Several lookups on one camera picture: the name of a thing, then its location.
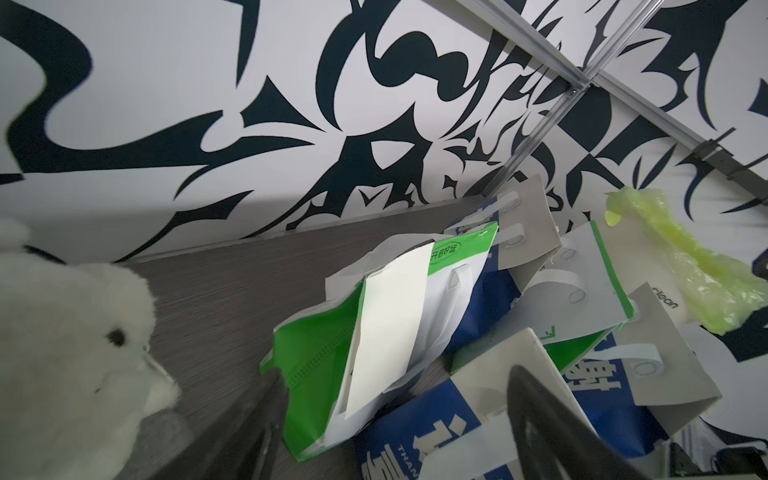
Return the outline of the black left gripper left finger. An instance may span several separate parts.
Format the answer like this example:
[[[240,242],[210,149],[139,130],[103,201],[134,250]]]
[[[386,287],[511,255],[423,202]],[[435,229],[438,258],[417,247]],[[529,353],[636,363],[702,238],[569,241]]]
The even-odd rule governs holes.
[[[269,479],[282,441],[289,390],[279,369],[253,385],[154,479]]]

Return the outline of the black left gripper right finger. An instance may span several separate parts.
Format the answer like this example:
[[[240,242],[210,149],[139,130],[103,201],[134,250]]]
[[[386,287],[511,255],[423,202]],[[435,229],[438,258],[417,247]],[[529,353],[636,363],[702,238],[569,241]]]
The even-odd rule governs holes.
[[[511,368],[507,406],[524,479],[646,477],[521,365]]]

